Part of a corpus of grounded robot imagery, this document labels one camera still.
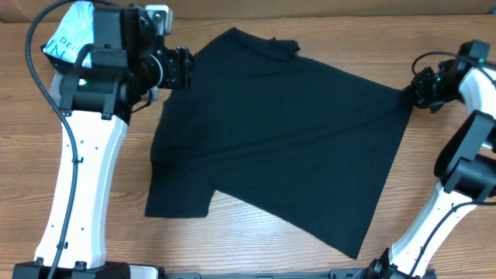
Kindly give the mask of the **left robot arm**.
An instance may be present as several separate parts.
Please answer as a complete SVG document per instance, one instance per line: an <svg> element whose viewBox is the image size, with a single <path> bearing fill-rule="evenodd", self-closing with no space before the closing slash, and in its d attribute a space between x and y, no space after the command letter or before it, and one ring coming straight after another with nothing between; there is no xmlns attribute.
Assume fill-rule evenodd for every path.
<svg viewBox="0 0 496 279"><path fill-rule="evenodd" d="M63 146L50 217L32 261L15 278L160 279L162 267L111 262L105 222L117 156L133 113L161 88L191 83L193 58L170 50L166 5L72 1L42 48L55 68L43 95L61 120Z"/></svg>

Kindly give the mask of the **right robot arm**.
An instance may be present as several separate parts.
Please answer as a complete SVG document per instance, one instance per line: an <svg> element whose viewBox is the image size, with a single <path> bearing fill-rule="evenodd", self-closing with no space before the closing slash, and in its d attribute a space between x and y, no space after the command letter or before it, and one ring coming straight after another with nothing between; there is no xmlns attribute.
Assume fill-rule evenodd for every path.
<svg viewBox="0 0 496 279"><path fill-rule="evenodd" d="M495 161L480 153L495 149L495 65L490 46L480 40L460 45L457 53L415 72L404 89L415 106L437 112L457 100L467 119L439 154L436 186L407 232L355 278L427 278L427 267L459 221L478 206L495 203Z"/></svg>

